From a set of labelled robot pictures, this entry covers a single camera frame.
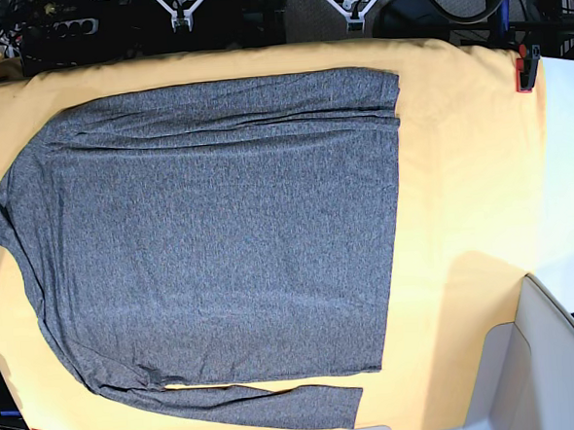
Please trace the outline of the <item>black round stand base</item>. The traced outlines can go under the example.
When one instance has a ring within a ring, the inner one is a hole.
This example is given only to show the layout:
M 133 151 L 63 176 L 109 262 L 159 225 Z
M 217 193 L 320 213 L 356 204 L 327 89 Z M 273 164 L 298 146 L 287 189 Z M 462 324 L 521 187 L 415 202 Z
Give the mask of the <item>black round stand base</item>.
M 378 11 L 373 23 L 378 39 L 449 40 L 448 19 L 436 11 L 429 0 L 390 0 Z

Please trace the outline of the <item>black power strip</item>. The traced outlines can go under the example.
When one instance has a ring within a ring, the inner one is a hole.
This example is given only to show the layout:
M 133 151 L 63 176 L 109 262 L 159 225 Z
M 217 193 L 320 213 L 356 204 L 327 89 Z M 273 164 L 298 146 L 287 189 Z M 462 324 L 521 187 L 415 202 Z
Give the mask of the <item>black power strip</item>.
M 81 38 L 94 35 L 98 32 L 100 21 L 96 18 L 68 19 L 55 21 L 42 25 L 26 27 L 22 30 L 20 39 L 67 39 Z

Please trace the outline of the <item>grey long-sleeve T-shirt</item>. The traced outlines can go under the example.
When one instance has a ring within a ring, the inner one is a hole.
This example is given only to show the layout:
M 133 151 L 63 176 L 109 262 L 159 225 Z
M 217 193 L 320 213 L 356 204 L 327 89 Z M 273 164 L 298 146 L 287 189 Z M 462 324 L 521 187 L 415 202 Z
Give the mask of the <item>grey long-sleeve T-shirt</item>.
M 45 341 L 139 410 L 353 427 L 381 368 L 399 79 L 338 68 L 103 97 L 0 181 L 0 246 Z

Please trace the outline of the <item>white cardboard box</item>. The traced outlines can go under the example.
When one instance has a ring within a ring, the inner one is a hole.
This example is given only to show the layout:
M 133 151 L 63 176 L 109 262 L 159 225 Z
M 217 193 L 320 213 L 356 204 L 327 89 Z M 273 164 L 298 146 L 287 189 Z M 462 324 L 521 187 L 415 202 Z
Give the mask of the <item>white cardboard box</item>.
M 530 275 L 516 313 L 485 337 L 463 430 L 574 430 L 574 318 Z

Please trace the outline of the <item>red black clamp right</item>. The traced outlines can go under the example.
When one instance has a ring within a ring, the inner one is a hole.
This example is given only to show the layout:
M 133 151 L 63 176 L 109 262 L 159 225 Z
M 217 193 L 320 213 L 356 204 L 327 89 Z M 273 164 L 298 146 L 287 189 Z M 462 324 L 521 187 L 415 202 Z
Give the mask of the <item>red black clamp right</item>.
M 520 93 L 531 93 L 538 75 L 541 49 L 538 44 L 520 45 L 516 61 L 516 89 Z

